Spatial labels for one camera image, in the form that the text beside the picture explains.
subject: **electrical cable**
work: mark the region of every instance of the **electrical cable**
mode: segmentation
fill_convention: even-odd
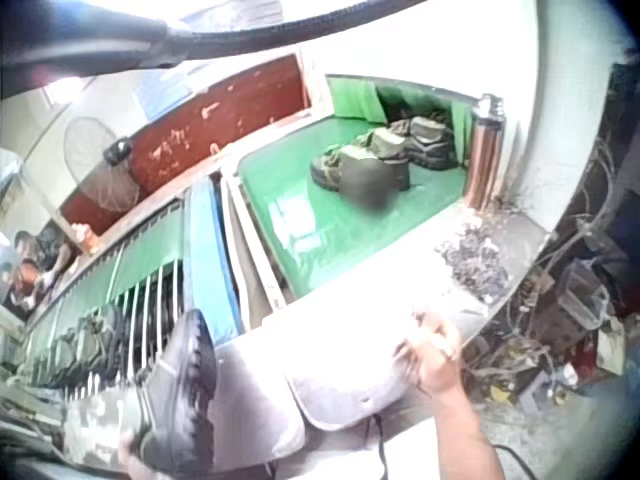
[[[493,448],[495,448],[496,450],[503,450],[509,453],[513,457],[513,459],[518,463],[518,465],[520,465],[520,468],[522,468],[522,471],[529,478],[529,480],[538,480],[538,477],[536,477],[535,473],[533,473],[533,470],[531,470],[531,467],[527,465],[527,462],[525,462],[522,459],[522,457],[515,452],[514,449],[501,444],[494,444]]]

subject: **hand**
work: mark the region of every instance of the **hand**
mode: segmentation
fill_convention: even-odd
[[[17,299],[16,296],[14,295],[13,292],[11,292],[11,301],[13,302],[14,305],[20,307],[21,309],[23,309],[25,312],[30,312],[31,310],[33,310],[34,308],[36,308],[36,297],[35,294],[29,296],[29,297],[24,297],[22,299]]]
[[[132,480],[172,480],[168,475],[149,468],[132,453],[133,438],[133,433],[125,433],[122,435],[118,447],[118,460],[127,471],[129,477]]]
[[[406,375],[434,404],[463,392],[460,376],[461,340],[458,329],[432,313],[414,315],[416,327],[398,345],[396,358],[406,360]]]
[[[35,288],[40,292],[47,292],[53,286],[57,277],[56,272],[53,270],[44,272],[38,277]]]

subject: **red wall panel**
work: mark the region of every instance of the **red wall panel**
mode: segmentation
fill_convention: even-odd
[[[131,172],[141,200],[245,135],[305,108],[294,55],[279,58],[212,85],[132,136]],[[78,189],[61,207],[73,223],[98,235],[123,214],[106,211]]]

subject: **green conveyor belt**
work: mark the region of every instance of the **green conveyor belt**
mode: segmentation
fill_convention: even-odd
[[[176,258],[182,258],[184,210],[169,212],[123,252],[111,298]]]
[[[169,211],[146,231],[133,239],[122,253],[111,300],[135,286],[176,258],[182,258],[183,210]],[[58,302],[62,302],[54,338],[76,328],[83,316],[108,303],[107,293],[116,266],[117,254],[99,263],[85,274]],[[32,332],[30,358],[47,348],[58,305],[53,305]]]
[[[33,329],[33,332],[31,332],[31,351],[29,355],[31,360],[47,349],[51,329],[53,328],[56,317],[56,310],[57,306],[50,308],[47,313],[44,314],[36,328]]]
[[[262,233],[297,296],[393,243],[462,195],[465,170],[433,172],[411,165],[410,190],[385,215],[372,217],[315,185],[311,159],[372,126],[332,117],[260,149],[239,166]]]
[[[106,295],[115,263],[114,255],[88,272],[64,297],[55,337],[65,333],[69,328],[76,328],[80,318],[107,303]]]

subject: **worker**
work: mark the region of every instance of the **worker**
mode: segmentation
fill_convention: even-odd
[[[21,230],[14,239],[20,259],[18,268],[3,280],[9,283],[9,300],[25,312],[31,312],[53,287],[76,256],[64,233],[46,227],[37,237]]]
[[[430,397],[441,478],[504,480],[498,456],[480,430],[480,422],[462,385],[461,346],[460,333],[453,324],[432,314],[422,314],[419,326],[399,345],[397,353],[407,359],[407,380]],[[133,434],[127,434],[119,450],[120,462],[130,477],[169,480],[132,453],[132,442]]]

